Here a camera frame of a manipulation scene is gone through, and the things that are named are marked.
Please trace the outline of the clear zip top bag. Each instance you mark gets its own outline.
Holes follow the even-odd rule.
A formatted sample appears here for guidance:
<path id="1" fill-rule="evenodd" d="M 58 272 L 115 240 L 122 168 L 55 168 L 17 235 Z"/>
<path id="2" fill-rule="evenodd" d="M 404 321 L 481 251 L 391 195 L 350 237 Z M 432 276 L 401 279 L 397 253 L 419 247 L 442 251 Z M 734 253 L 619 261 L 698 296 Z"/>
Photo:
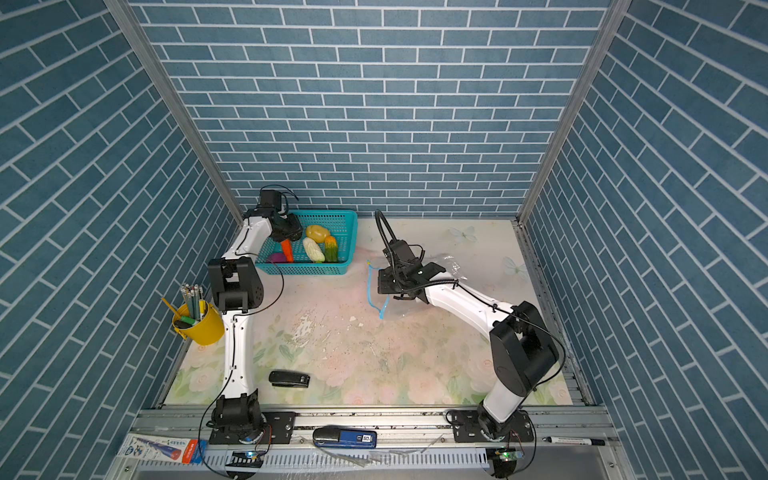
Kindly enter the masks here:
<path id="1" fill-rule="evenodd" d="M 394 320 L 415 313 L 430 303 L 427 288 L 456 287 L 459 279 L 435 262 L 420 257 L 392 259 L 379 268 L 367 264 L 366 301 L 380 320 Z"/>

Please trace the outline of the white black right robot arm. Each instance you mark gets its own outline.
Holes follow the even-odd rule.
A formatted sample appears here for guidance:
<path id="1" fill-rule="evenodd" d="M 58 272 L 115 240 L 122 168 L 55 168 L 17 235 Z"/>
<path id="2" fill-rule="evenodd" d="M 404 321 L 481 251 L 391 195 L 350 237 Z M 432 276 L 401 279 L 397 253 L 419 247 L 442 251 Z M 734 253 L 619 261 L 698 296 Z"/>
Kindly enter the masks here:
<path id="1" fill-rule="evenodd" d="M 538 385 L 548 381 L 548 373 L 565 354 L 565 346 L 546 328 L 533 304 L 496 300 L 434 262 L 407 276 L 393 265 L 380 269 L 377 291 L 441 308 L 488 336 L 497 380 L 478 406 L 478 425 L 491 441 L 511 433 L 513 415 Z"/>

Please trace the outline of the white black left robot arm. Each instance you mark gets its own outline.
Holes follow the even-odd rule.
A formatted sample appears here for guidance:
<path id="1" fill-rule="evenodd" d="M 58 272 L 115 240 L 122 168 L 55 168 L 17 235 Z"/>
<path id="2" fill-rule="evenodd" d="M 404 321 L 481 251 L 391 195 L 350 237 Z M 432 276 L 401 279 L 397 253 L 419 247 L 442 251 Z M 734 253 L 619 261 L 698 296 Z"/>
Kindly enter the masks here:
<path id="1" fill-rule="evenodd" d="M 253 382 L 250 339 L 256 315 L 264 312 L 264 286 L 255 266 L 268 240 L 297 240 L 302 227 L 292 213 L 257 208 L 246 213 L 233 244 L 208 263 L 214 307 L 224 326 L 225 361 L 221 392 L 212 402 L 211 425 L 242 444 L 260 442 L 267 429 Z"/>

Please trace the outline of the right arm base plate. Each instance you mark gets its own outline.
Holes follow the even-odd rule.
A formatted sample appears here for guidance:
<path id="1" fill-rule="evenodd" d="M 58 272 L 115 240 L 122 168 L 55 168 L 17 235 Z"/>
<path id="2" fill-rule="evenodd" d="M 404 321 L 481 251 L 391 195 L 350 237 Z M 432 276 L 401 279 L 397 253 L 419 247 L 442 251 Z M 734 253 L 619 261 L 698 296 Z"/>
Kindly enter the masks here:
<path id="1" fill-rule="evenodd" d="M 505 422 L 498 422 L 479 409 L 450 409 L 444 412 L 456 443 L 533 442 L 533 422 L 527 412 L 518 410 Z"/>

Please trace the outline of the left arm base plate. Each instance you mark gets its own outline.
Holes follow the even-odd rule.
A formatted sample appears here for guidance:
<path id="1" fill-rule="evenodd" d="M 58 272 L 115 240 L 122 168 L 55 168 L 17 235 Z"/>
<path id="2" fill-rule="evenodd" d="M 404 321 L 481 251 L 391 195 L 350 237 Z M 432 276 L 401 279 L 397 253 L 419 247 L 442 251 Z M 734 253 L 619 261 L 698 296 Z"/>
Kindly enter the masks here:
<path id="1" fill-rule="evenodd" d="M 297 413 L 294 411 L 267 411 L 256 423 L 239 426 L 216 427 L 212 430 L 211 445 L 266 446 L 289 444 L 293 435 Z"/>

